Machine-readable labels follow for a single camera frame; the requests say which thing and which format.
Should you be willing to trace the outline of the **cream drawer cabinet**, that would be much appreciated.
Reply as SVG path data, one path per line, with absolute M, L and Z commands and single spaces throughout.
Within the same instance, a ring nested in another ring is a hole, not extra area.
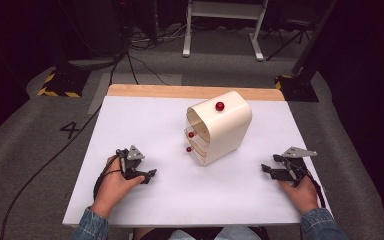
M 223 111 L 215 109 L 217 102 L 225 104 Z M 190 106 L 186 112 L 185 129 L 195 130 L 209 142 L 206 158 L 192 154 L 201 166 L 220 159 L 240 147 L 251 121 L 251 106 L 236 91 Z

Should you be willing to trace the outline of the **person's right hand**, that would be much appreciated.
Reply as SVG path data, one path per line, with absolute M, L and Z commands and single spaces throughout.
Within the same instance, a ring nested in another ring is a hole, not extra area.
M 319 207 L 316 188 L 308 177 L 304 177 L 296 187 L 285 181 L 278 181 L 278 184 L 301 215 Z

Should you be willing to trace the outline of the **clear drawer with red knob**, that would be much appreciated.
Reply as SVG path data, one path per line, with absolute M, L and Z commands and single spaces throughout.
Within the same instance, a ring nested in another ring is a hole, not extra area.
M 192 142 L 198 146 L 201 146 L 201 147 L 208 147 L 209 146 L 209 142 L 206 141 L 202 136 L 200 136 L 195 130 L 185 129 L 184 133 L 186 135 L 186 138 L 190 142 Z
M 190 142 L 186 147 L 188 153 L 194 152 L 199 158 L 206 158 L 208 145 L 207 144 L 198 144 L 196 142 Z

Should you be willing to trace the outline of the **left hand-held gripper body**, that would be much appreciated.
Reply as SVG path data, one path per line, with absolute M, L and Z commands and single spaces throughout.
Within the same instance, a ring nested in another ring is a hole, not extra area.
M 130 180 L 137 176 L 145 176 L 145 173 L 137 170 L 145 156 L 135 145 L 131 145 L 129 149 L 117 149 L 116 155 L 120 159 L 121 173 L 125 179 Z

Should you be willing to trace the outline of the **black tripod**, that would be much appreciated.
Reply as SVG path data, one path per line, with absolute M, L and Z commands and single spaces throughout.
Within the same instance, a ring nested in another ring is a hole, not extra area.
M 270 61 L 274 56 L 280 53 L 285 47 L 292 43 L 295 39 L 302 41 L 302 37 L 306 36 L 309 39 L 308 31 L 313 30 L 316 25 L 317 17 L 312 13 L 283 13 L 280 17 L 278 24 L 278 33 L 280 34 L 282 30 L 287 32 L 296 32 L 296 34 L 291 37 L 288 41 L 284 42 L 282 40 L 281 34 L 281 46 L 270 54 L 266 60 Z

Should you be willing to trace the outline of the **person's left hand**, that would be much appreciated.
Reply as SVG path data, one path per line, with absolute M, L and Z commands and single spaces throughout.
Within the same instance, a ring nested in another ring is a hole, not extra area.
M 138 176 L 126 180 L 120 173 L 120 159 L 111 156 L 107 160 L 108 169 L 102 180 L 90 210 L 102 218 L 108 219 L 113 208 L 122 201 L 128 193 L 136 186 L 141 184 L 145 178 Z

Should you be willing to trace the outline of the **white metal table frame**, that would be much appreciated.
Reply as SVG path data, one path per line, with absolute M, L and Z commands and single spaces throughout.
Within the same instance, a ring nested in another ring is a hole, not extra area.
M 192 18 L 193 17 L 213 17 L 240 20 L 255 20 L 254 31 L 249 34 L 255 58 L 263 61 L 264 56 L 258 43 L 258 36 L 267 9 L 268 0 L 261 3 L 225 3 L 225 2 L 205 2 L 203 0 L 188 0 L 186 10 L 186 35 L 184 39 L 182 55 L 187 58 L 191 54 L 192 37 Z

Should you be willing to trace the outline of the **white table sheet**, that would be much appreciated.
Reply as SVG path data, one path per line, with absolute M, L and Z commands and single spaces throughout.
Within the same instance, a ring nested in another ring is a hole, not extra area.
M 252 121 L 241 146 L 202 166 L 184 134 L 192 99 L 107 96 L 103 101 L 63 222 L 76 225 L 93 201 L 93 188 L 116 150 L 136 146 L 139 168 L 152 180 L 135 187 L 112 211 L 117 227 L 295 224 L 299 212 L 261 167 L 305 145 L 285 101 L 253 101 Z

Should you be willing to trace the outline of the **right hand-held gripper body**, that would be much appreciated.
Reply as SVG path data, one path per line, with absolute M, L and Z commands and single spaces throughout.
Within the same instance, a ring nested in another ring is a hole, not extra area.
M 304 163 L 304 157 L 316 156 L 317 152 L 298 147 L 290 147 L 281 155 L 286 157 L 289 163 L 285 165 L 280 163 L 283 169 L 279 169 L 278 180 L 299 183 L 304 176 L 311 175 Z

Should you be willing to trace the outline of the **black stand with striped base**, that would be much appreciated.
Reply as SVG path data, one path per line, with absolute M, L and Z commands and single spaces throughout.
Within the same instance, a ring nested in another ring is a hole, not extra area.
M 42 42 L 54 65 L 54 69 L 46 78 L 38 95 L 81 97 L 90 71 L 82 70 L 69 63 L 53 18 L 52 1 L 39 0 L 36 11 L 42 31 Z
M 295 63 L 292 77 L 279 75 L 275 78 L 276 87 L 286 101 L 318 102 L 311 80 L 321 66 L 332 45 L 327 32 L 323 30 L 338 0 L 323 0 L 319 9 L 310 5 L 288 5 L 283 9 L 282 20 L 294 25 L 299 33 L 288 41 L 291 43 L 301 33 L 314 30 L 313 37 Z

